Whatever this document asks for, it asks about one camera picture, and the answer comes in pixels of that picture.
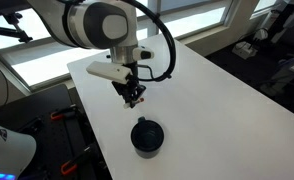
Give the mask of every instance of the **white table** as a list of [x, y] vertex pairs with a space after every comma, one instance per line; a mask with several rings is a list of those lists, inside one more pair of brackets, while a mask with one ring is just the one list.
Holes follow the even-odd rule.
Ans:
[[[140, 42], [168, 64], [163, 37]], [[294, 114], [176, 42], [171, 80], [143, 83], [145, 102], [123, 109], [107, 80], [87, 74], [102, 53], [68, 65], [114, 180], [294, 180]], [[148, 72], [141, 73], [148, 77]], [[161, 124], [165, 140], [153, 159], [130, 140], [137, 118]]]

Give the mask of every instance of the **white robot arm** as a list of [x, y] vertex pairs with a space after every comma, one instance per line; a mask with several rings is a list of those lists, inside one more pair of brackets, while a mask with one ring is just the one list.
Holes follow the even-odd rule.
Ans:
[[[94, 62], [90, 74], [113, 81], [113, 86], [133, 108], [141, 102], [146, 87], [139, 81], [162, 81], [170, 78], [175, 67], [174, 40], [157, 15], [134, 0], [27, 0], [42, 19], [51, 36], [61, 44], [85, 49], [110, 49], [112, 63]], [[135, 7], [142, 8], [163, 31], [171, 61], [158, 78], [138, 78], [138, 60], [151, 59], [152, 51], [138, 47]]]

